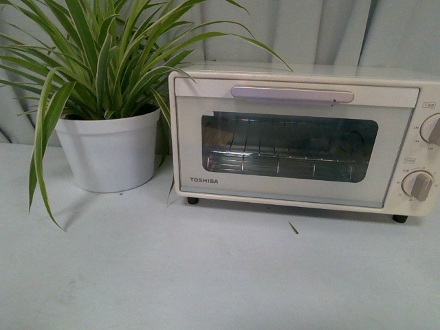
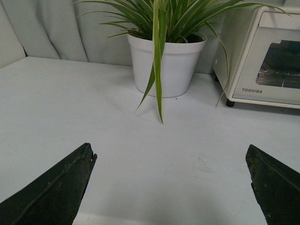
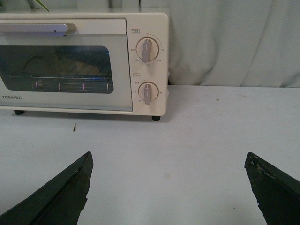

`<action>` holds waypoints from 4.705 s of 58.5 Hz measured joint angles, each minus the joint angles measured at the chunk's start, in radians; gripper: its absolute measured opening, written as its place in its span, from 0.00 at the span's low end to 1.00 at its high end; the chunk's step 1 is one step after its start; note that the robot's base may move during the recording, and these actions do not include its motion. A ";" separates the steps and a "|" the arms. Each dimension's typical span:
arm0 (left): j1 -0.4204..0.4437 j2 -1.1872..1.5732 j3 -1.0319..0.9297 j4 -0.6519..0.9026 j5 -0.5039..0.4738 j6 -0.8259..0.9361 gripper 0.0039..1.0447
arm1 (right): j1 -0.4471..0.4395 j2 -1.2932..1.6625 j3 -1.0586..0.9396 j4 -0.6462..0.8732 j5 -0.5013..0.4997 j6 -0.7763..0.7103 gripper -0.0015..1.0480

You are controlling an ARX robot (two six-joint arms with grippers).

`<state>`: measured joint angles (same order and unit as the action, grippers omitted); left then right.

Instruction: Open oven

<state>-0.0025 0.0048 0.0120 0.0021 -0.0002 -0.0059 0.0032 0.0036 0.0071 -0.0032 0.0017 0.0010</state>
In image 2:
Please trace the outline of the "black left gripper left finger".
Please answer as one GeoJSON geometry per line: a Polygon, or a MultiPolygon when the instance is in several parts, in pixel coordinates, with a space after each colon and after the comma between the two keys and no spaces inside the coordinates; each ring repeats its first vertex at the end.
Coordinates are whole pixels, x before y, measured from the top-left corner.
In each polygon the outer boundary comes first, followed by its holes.
{"type": "Polygon", "coordinates": [[[2,225],[71,225],[97,155],[90,143],[67,155],[0,204],[2,225]]]}

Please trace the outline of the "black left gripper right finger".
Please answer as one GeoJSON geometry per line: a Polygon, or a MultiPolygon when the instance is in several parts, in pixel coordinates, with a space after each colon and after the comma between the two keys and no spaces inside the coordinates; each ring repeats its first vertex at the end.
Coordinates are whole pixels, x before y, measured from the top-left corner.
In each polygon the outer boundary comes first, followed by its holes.
{"type": "Polygon", "coordinates": [[[251,187],[269,225],[300,223],[300,173],[254,145],[246,154],[251,187]]]}

